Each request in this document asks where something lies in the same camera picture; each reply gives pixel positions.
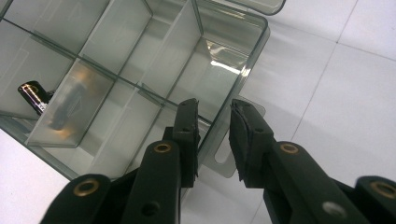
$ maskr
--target plastic lid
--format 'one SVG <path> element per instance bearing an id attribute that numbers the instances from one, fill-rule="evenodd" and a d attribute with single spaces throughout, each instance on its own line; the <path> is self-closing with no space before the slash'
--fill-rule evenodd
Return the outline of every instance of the plastic lid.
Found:
<path id="1" fill-rule="evenodd" d="M 227 0 L 240 6 L 249 7 L 264 15 L 272 16 L 278 13 L 286 0 Z"/>

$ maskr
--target brass screw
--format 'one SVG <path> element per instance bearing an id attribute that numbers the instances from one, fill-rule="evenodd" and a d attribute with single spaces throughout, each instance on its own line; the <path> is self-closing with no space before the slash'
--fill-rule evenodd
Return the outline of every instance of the brass screw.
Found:
<path id="1" fill-rule="evenodd" d="M 154 151 L 158 152 L 158 153 L 165 153 L 171 150 L 171 145 L 169 144 L 159 144 L 157 146 L 155 146 Z"/>
<path id="2" fill-rule="evenodd" d="M 282 144 L 280 145 L 280 149 L 289 154 L 296 154 L 299 151 L 299 149 L 292 144 Z"/>
<path id="3" fill-rule="evenodd" d="M 88 178 L 77 184 L 73 192 L 78 197 L 84 197 L 96 192 L 97 189 L 99 189 L 99 182 L 96 179 Z"/>
<path id="4" fill-rule="evenodd" d="M 370 183 L 370 187 L 377 193 L 390 199 L 396 199 L 396 188 L 382 181 Z"/>

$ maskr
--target tile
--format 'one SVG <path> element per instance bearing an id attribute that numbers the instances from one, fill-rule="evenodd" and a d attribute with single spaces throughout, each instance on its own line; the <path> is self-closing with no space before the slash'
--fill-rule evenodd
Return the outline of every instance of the tile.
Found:
<path id="1" fill-rule="evenodd" d="M 251 224 L 262 224 L 262 223 L 272 223 L 264 201 L 262 201 L 262 203 L 260 204 L 256 216 L 253 218 L 253 221 L 251 222 Z"/>
<path id="2" fill-rule="evenodd" d="M 238 173 L 224 178 L 205 166 L 181 205 L 183 224 L 250 224 L 262 201 L 262 189 L 246 189 Z"/>
<path id="3" fill-rule="evenodd" d="M 0 220 L 38 223 L 69 182 L 0 130 Z"/>
<path id="4" fill-rule="evenodd" d="M 335 43 L 272 22 L 268 43 L 240 95 L 262 105 L 277 140 L 290 140 Z"/>
<path id="5" fill-rule="evenodd" d="M 396 60 L 396 1 L 360 0 L 340 43 Z"/>
<path id="6" fill-rule="evenodd" d="M 396 180 L 396 62 L 337 46 L 293 138 L 348 185 L 359 176 Z"/>
<path id="7" fill-rule="evenodd" d="M 357 0 L 287 0 L 269 22 L 278 21 L 332 41 L 340 37 Z"/>

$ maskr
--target transparent container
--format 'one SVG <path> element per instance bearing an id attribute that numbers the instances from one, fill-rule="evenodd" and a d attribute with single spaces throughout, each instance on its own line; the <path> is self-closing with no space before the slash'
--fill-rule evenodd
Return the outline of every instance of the transparent container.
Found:
<path id="1" fill-rule="evenodd" d="M 269 14 L 282 6 L 269 4 Z M 263 16 L 206 0 L 0 7 L 0 126 L 69 178 L 117 178 L 137 168 L 190 98 L 199 101 L 199 162 L 214 158 L 228 105 L 270 33 Z M 55 90 L 41 116 L 17 91 L 31 80 Z"/>

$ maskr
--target screw hole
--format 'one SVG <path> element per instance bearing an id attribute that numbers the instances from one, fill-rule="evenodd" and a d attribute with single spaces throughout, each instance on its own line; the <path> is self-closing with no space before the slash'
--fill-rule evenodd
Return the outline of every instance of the screw hole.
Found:
<path id="1" fill-rule="evenodd" d="M 78 197 L 84 197 L 96 192 L 98 189 L 99 182 L 93 178 L 89 178 L 77 184 L 73 192 Z"/>
<path id="2" fill-rule="evenodd" d="M 170 151 L 171 148 L 172 148 L 172 147 L 171 147 L 170 145 L 168 145 L 168 144 L 159 144 L 159 145 L 157 145 L 157 146 L 154 148 L 154 150 L 155 150 L 156 152 L 164 153 L 164 152 Z"/>
<path id="3" fill-rule="evenodd" d="M 396 199 L 396 188 L 387 183 L 375 181 L 370 184 L 370 187 L 384 197 Z"/>
<path id="4" fill-rule="evenodd" d="M 282 149 L 282 151 L 289 153 L 289 154 L 295 154 L 299 151 L 299 149 L 292 144 L 282 144 L 280 146 L 280 149 Z"/>
<path id="5" fill-rule="evenodd" d="M 146 217 L 152 217 L 160 211 L 158 203 L 146 203 L 142 207 L 142 214 Z"/>
<path id="6" fill-rule="evenodd" d="M 346 210 L 338 203 L 325 202 L 322 204 L 322 208 L 327 214 L 329 214 L 332 217 L 338 217 L 341 219 L 347 217 Z"/>

